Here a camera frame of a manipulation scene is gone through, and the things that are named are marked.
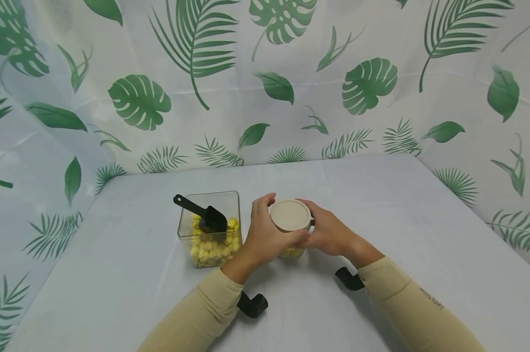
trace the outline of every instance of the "monstera leaf print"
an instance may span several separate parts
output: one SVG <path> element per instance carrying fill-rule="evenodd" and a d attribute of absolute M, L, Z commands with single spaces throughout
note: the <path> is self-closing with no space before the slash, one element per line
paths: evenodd
<path fill-rule="evenodd" d="M 17 70 L 33 77 L 49 72 L 44 56 L 28 31 L 20 1 L 0 1 L 0 55 Z"/>
<path fill-rule="evenodd" d="M 224 40 L 223 37 L 224 34 L 234 33 L 235 30 L 231 28 L 238 22 L 230 15 L 215 11 L 215 8 L 238 2 L 239 0 L 176 0 L 173 25 L 167 0 L 167 18 L 172 38 L 165 31 L 155 10 L 153 15 L 159 29 L 149 20 L 157 40 L 169 58 L 190 75 L 194 93 L 206 110 L 210 110 L 210 107 L 198 93 L 195 78 L 207 77 L 235 66 L 233 51 L 223 50 L 222 47 L 235 43 Z"/>
<path fill-rule="evenodd" d="M 423 78 L 431 59 L 444 58 L 465 52 L 479 51 L 486 38 L 484 29 L 496 28 L 490 20 L 503 17 L 501 11 L 514 7 L 510 0 L 431 0 L 425 21 L 425 50 L 429 57 L 419 80 L 423 92 Z"/>
<path fill-rule="evenodd" d="M 317 0 L 251 0 L 249 13 L 257 25 L 265 27 L 257 41 L 251 61 L 263 36 L 271 44 L 290 43 L 294 38 L 301 37 L 306 27 L 312 22 Z"/>

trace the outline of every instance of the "beige long-sleeve shirt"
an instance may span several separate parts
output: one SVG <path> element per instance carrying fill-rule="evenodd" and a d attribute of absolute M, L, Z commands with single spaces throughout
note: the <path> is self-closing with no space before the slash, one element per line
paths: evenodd
<path fill-rule="evenodd" d="M 476 337 L 389 258 L 358 269 L 369 296 L 413 352 L 481 352 Z M 243 289 L 214 270 L 151 331 L 138 352 L 204 352 L 237 313 Z"/>

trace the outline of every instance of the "round lid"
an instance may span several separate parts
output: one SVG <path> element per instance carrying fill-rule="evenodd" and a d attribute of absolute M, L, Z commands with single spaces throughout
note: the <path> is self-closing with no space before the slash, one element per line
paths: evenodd
<path fill-rule="evenodd" d="M 271 219 L 280 230 L 305 229 L 312 221 L 312 214 L 306 204 L 295 199 L 279 200 L 271 207 Z"/>

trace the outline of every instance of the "white table surface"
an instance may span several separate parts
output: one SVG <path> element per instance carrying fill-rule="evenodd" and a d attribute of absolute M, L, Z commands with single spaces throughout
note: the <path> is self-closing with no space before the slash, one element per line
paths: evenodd
<path fill-rule="evenodd" d="M 132 352 L 211 269 L 194 269 L 176 235 L 181 193 L 236 190 L 243 236 L 268 192 L 332 210 L 394 259 L 488 351 L 530 351 L 530 266 L 409 155 L 134 175 L 114 179 L 25 315 L 7 352 Z M 275 260 L 246 285 L 265 295 L 213 352 L 405 351 L 364 290 L 334 278 L 343 259 Z"/>

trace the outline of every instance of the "clear plastic container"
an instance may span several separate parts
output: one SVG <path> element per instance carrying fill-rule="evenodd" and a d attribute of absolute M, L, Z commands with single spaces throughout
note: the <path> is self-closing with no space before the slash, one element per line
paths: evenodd
<path fill-rule="evenodd" d="M 216 208 L 228 219 L 225 233 L 205 233 L 198 228 L 199 216 L 183 209 L 177 235 L 194 267 L 221 266 L 242 245 L 239 193 L 236 191 L 191 194 L 186 199 L 206 208 Z"/>

